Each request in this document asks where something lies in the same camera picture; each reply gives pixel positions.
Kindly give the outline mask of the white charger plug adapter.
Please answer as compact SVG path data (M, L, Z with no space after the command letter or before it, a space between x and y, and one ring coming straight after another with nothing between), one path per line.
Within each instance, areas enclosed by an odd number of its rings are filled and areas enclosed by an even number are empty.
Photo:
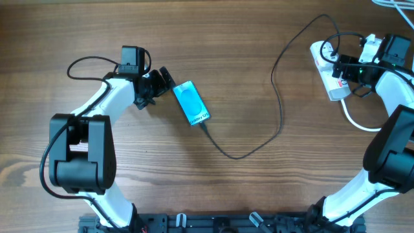
M324 52L316 55L316 67L318 70L324 71L332 69L333 63L337 62L339 55L332 55L331 52Z

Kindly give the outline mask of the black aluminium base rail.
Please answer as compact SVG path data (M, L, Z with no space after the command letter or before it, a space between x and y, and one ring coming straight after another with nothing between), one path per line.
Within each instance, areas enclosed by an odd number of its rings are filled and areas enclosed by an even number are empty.
M305 212L285 212L276 215L260 214L262 227L257 227L248 215L167 215L141 214L144 226L135 232L307 232L304 228ZM82 216L78 232L116 232L100 224L99 217ZM351 227L325 228L318 232L365 233L367 227L363 216L356 218Z

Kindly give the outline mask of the white power strip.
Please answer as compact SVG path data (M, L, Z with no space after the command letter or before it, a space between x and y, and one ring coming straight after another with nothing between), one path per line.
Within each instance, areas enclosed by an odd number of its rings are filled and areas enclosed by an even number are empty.
M327 42L322 47L323 41L317 41L310 46L310 52L314 59L314 63L316 65L316 55L320 54L320 49L322 49L322 53L324 52L334 52L332 45ZM340 101L341 99L346 98L351 94L349 85L346 80L341 78L334 78L332 76L333 67L332 69L328 70L318 70L321 80L324 84L325 90L327 91L327 95L330 101Z

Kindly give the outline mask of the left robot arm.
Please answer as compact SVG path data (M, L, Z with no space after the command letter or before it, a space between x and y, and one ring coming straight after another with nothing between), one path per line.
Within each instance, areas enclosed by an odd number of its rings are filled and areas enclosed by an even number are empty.
M131 105L143 109L171 90L165 67L151 68L150 53L124 45L121 61L99 80L101 88L70 114L50 120L49 144L39 165L42 187L58 199L83 199L96 213L102 232L146 232L136 207L115 183L112 126Z

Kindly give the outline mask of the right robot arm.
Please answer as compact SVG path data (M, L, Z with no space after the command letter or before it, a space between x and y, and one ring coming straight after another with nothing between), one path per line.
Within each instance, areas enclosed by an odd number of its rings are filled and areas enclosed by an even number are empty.
M362 169L341 190L322 197L303 220L307 232L354 232L356 220L379 202L413 189L413 71L404 68L410 39L360 36L359 57L338 54L329 40L310 52L330 100L345 102L349 83L377 94L389 118L367 147Z

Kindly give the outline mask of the smartphone with teal screen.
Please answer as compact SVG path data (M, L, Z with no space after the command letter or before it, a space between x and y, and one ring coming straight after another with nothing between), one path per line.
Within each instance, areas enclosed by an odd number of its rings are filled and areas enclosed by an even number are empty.
M200 124L211 117L195 84L191 80L174 87L173 93L191 126Z

